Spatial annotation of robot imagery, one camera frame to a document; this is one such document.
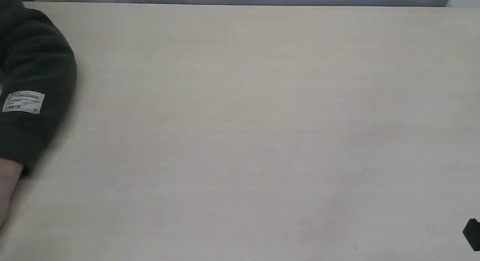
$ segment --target white label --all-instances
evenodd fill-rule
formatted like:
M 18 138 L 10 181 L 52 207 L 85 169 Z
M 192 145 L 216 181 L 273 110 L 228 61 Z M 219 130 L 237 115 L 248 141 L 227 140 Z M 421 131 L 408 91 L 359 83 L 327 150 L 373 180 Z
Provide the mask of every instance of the white label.
M 11 93 L 5 100 L 2 112 L 21 111 L 32 114 L 40 113 L 45 94 L 23 90 Z

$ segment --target sleeve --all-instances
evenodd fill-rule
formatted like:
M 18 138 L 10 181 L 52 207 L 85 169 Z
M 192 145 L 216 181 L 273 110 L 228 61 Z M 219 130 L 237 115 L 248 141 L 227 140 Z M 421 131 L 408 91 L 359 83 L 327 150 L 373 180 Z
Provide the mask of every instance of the sleeve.
M 32 170 L 72 100 L 77 67 L 43 13 L 0 0 L 0 158 Z

